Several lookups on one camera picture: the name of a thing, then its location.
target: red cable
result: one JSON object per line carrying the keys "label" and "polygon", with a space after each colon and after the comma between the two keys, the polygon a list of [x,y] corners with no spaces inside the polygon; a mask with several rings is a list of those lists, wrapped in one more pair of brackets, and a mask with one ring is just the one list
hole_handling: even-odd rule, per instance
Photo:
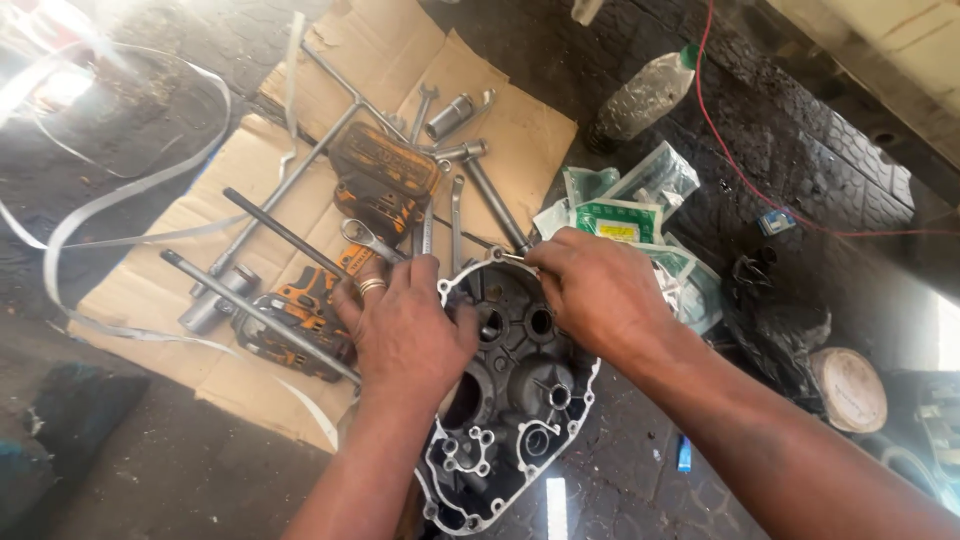
{"label": "red cable", "polygon": [[704,56],[704,51],[706,50],[706,47],[707,47],[707,36],[709,36],[710,34],[710,24],[712,23],[712,21],[713,21],[713,0],[709,0],[709,6],[707,11],[707,27],[704,30],[704,38],[701,39],[700,41],[700,54],[697,55],[697,73],[696,73],[697,99],[700,100],[700,110],[703,112],[704,118],[707,119],[707,123],[710,125],[710,129],[713,130],[713,135],[717,137],[717,141],[720,143],[720,146],[723,148],[723,152],[727,156],[727,161],[730,162],[731,167],[733,167],[733,170],[736,171],[736,174],[737,176],[740,177],[740,180],[742,180],[743,183],[746,184],[747,187],[749,187],[750,190],[753,191],[753,193],[757,197],[759,197],[763,202],[770,205],[774,209],[779,209],[781,212],[790,215],[791,217],[796,219],[798,222],[808,226],[810,229],[813,229],[814,231],[818,231],[821,233],[830,233],[830,234],[835,234],[837,236],[896,236],[900,234],[950,234],[953,236],[960,236],[960,233],[955,231],[941,231],[941,230],[931,230],[931,229],[919,229],[916,231],[879,231],[879,232],[866,232],[866,233],[845,233],[845,232],[839,232],[839,231],[831,231],[826,227],[817,225],[816,223],[797,215],[796,213],[787,209],[787,207],[784,205],[778,205],[769,197],[761,193],[759,189],[757,189],[753,184],[750,183],[749,180],[747,180],[746,175],[744,175],[743,172],[740,170],[740,167],[736,165],[736,161],[733,160],[733,156],[731,155],[730,150],[727,148],[727,144],[723,141],[723,137],[721,137],[720,134],[717,132],[716,127],[713,125],[713,120],[710,119],[710,115],[707,112],[707,106],[704,105],[704,94],[700,89],[700,59]]}

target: plastic bottle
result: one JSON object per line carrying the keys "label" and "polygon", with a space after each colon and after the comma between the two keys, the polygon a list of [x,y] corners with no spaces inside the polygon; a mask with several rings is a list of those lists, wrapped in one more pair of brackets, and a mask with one ring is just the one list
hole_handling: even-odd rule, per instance
{"label": "plastic bottle", "polygon": [[690,90],[700,47],[651,60],[604,104],[587,130],[587,147],[609,154],[673,110]]}

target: dirty floor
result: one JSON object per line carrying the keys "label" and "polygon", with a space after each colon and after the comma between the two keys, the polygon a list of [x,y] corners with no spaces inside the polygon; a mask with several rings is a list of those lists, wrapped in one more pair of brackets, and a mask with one ring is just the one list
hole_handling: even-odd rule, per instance
{"label": "dirty floor", "polygon": [[[311,20],[326,4],[76,3],[118,38],[176,53],[221,74],[231,90],[234,123],[247,110],[270,113],[261,109],[255,89],[282,56],[292,11]],[[515,85],[580,126],[646,62],[699,37],[706,16],[698,0],[609,0],[594,24],[582,28],[569,19],[571,5],[572,0],[463,0],[426,7]],[[909,174],[880,162],[866,137],[723,27],[715,28],[707,55],[707,107],[733,156],[761,190],[834,229],[890,231],[910,224]],[[114,169],[137,171],[166,142],[185,134],[154,166],[182,160],[216,133],[223,117],[213,97],[191,91],[182,68],[160,66],[162,99],[150,95],[135,104],[140,137],[126,137],[126,131],[100,131],[92,139],[89,133],[63,137],[87,144],[91,154],[99,152],[96,160]],[[125,113],[130,112],[118,105],[117,117]],[[64,154],[32,132],[29,123],[16,136],[0,131],[0,139],[4,148],[16,150],[0,158],[7,179],[0,183],[0,197],[40,239],[71,209],[124,182]],[[131,146],[134,139],[143,146]],[[768,209],[719,154],[693,92],[615,155],[589,155],[578,141],[566,162],[626,171],[663,140],[693,164],[703,182],[665,229],[723,274],[737,256],[763,245],[753,222]],[[195,173],[98,217],[78,237],[142,233]],[[559,196],[554,189],[550,197]],[[830,299],[835,323],[829,344],[853,347],[879,369],[937,367],[938,357],[930,350],[935,336],[898,324],[905,316],[919,321],[935,316],[939,298],[903,269],[914,249],[909,241],[849,240],[797,228],[767,243],[778,250],[780,266],[795,270],[797,286]],[[65,256],[65,302],[76,303],[124,253],[111,248]],[[56,318],[58,311],[45,301],[39,265],[39,252],[6,230],[0,233],[0,302],[8,311],[42,321]],[[763,537],[698,454],[692,473],[676,471],[676,428],[611,367],[604,366],[596,392],[597,408],[576,444],[553,465],[552,472],[567,481],[571,538]],[[108,441],[73,503],[53,522],[51,537],[274,538],[327,460],[155,380],[144,402]],[[494,530],[480,536],[545,538],[543,501],[538,482]]]}

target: ring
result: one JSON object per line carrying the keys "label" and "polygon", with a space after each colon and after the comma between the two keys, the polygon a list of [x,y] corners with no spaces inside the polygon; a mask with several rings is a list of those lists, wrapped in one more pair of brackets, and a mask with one ring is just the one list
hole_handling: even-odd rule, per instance
{"label": "ring", "polygon": [[387,282],[384,282],[379,278],[373,278],[372,280],[366,280],[365,282],[360,283],[360,296],[366,295],[367,291],[377,287],[387,288]]}

